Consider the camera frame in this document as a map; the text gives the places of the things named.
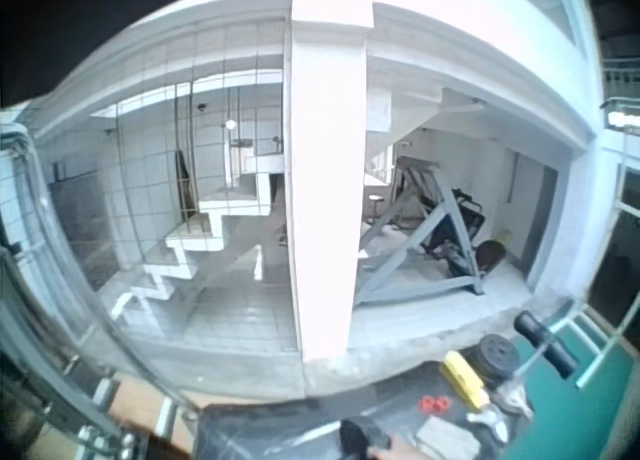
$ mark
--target staircase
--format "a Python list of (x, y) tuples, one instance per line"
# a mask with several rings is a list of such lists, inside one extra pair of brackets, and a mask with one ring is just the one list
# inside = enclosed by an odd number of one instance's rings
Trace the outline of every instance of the staircase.
[[(163, 334), (179, 333), (189, 318), (198, 296), (176, 295), (177, 290), (202, 288), (202, 282), (193, 281), (198, 271), (211, 256), (219, 256), (222, 264), (228, 265), (224, 257), (238, 258), (251, 248), (259, 247), (254, 242), (235, 245), (234, 252), (223, 252), (229, 247), (230, 237), (226, 232), (225, 219), (229, 217), (268, 217), (272, 213), (270, 175), (284, 172), (283, 154), (266, 154), (246, 158), (240, 177), (233, 187), (223, 188), (198, 201), (198, 213), (170, 232), (145, 255), (141, 269), (135, 269), (136, 281), (130, 293), (121, 295), (119, 312), (127, 318), (123, 303), (135, 296), (143, 310), (152, 313), (155, 325)], [(171, 317), (171, 331), (161, 325), (160, 317)]]

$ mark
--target glass wall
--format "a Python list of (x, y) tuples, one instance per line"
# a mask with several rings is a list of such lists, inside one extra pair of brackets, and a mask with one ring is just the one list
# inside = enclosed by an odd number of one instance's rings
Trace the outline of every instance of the glass wall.
[[(215, 391), (201, 383), (202, 369), (189, 370), (190, 355), (297, 351), (284, 215), (284, 21), (192, 27), (105, 61), (93, 93), (128, 87), (100, 104), (52, 128), (47, 112), (22, 121), (99, 301), (171, 380)], [(67, 95), (87, 89), (79, 79)], [(100, 356), (105, 346), (88, 337), (86, 348)]]

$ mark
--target railing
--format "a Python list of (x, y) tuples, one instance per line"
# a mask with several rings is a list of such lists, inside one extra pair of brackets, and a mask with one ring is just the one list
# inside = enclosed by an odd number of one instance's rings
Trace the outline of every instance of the railing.
[(607, 126), (640, 132), (640, 58), (606, 59), (603, 74)]

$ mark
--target white pillar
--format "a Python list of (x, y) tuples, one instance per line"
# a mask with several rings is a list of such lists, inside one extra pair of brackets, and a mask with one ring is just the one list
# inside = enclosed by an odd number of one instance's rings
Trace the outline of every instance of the white pillar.
[(304, 361), (347, 348), (367, 126), (367, 0), (293, 0), (289, 240)]

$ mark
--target yellow object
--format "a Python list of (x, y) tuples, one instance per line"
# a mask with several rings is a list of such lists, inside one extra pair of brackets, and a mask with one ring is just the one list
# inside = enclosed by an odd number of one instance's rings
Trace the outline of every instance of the yellow object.
[(469, 406), (480, 410), (489, 404), (489, 395), (484, 389), (484, 382), (459, 352), (455, 350), (448, 352), (440, 366), (440, 371)]

